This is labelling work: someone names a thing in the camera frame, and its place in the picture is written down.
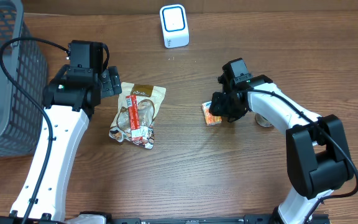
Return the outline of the red stick packet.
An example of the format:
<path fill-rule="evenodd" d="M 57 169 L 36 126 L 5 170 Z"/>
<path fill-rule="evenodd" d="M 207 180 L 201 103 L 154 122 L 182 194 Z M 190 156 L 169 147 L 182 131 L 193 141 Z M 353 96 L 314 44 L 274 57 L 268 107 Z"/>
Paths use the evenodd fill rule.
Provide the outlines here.
<path fill-rule="evenodd" d="M 137 99 L 135 95 L 126 96 L 127 109 L 129 112 L 131 139 L 132 141 L 141 141 L 143 139 L 139 114 L 137 109 Z"/>

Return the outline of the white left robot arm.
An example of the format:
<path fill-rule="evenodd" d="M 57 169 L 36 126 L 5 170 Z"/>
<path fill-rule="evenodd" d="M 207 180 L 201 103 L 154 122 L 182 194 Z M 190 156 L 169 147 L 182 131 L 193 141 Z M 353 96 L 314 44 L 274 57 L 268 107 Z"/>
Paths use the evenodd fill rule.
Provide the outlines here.
<path fill-rule="evenodd" d="M 108 46 L 74 40 L 63 51 L 61 67 L 35 104 L 43 121 L 30 171 L 7 218 L 0 223 L 62 223 L 73 162 L 94 109 L 103 98 L 121 93 Z"/>

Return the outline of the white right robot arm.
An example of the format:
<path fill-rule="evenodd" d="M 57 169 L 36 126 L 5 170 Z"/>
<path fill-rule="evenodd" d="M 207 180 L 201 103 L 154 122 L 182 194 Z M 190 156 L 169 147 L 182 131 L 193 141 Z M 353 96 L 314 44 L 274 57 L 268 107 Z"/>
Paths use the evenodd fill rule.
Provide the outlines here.
<path fill-rule="evenodd" d="M 287 97 L 265 75 L 253 76 L 242 58 L 223 65 L 222 91 L 213 93 L 209 111 L 232 123 L 253 112 L 285 135 L 291 190 L 271 215 L 249 215 L 246 223 L 329 223 L 313 217 L 332 198 L 358 192 L 358 170 L 351 159 L 341 120 L 320 116 Z"/>

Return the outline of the beige snack bag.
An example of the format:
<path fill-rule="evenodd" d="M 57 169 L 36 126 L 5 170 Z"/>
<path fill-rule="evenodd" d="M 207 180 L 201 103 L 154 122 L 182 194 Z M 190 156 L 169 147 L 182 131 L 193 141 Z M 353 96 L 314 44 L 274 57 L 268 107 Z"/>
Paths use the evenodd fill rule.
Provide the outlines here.
<path fill-rule="evenodd" d="M 154 123 L 165 98 L 166 88 L 153 85 L 140 85 L 123 82 L 122 93 L 118 98 L 118 111 L 109 130 L 109 137 L 117 142 L 129 141 L 146 149 L 154 147 Z M 129 112 L 126 96 L 135 95 L 143 139 L 132 141 Z"/>

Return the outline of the green lid jar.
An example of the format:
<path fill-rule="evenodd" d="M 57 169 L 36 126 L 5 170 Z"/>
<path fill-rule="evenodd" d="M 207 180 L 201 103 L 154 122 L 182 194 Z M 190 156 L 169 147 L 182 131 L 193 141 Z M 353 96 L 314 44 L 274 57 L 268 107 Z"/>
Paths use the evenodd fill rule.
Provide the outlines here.
<path fill-rule="evenodd" d="M 258 113 L 255 114 L 255 121 L 261 127 L 264 127 L 264 128 L 272 127 L 272 124 L 266 118 L 264 118 L 262 115 L 260 115 Z"/>

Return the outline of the orange tissue pack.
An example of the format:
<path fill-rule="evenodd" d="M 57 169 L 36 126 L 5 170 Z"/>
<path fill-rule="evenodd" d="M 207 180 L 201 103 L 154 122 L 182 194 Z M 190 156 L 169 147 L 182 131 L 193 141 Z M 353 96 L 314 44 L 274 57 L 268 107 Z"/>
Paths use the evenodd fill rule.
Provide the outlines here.
<path fill-rule="evenodd" d="M 203 110 L 204 120 L 207 126 L 213 126 L 216 124 L 220 124 L 222 122 L 222 118 L 220 116 L 213 116 L 209 112 L 209 108 L 211 106 L 211 101 L 207 101 L 201 105 L 201 109 Z"/>

